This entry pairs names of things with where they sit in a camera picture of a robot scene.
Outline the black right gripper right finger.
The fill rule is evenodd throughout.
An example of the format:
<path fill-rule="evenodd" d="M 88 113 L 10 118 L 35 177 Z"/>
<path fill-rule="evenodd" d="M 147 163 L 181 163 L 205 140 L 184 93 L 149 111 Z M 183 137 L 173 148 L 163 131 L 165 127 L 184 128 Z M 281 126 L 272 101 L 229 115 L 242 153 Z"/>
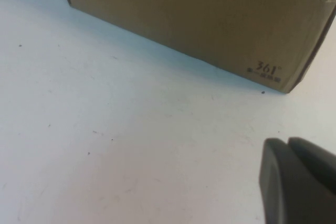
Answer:
<path fill-rule="evenodd" d="M 299 137 L 291 137 L 288 145 L 316 179 L 335 180 L 334 154 Z"/>

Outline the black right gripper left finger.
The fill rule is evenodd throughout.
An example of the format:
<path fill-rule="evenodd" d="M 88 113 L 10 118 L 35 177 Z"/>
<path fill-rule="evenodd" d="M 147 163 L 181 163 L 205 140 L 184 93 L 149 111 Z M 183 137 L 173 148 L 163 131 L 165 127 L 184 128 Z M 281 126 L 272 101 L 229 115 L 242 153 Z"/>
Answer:
<path fill-rule="evenodd" d="M 335 180 L 316 179 L 278 138 L 265 140 L 259 185 L 266 223 L 335 223 Z"/>

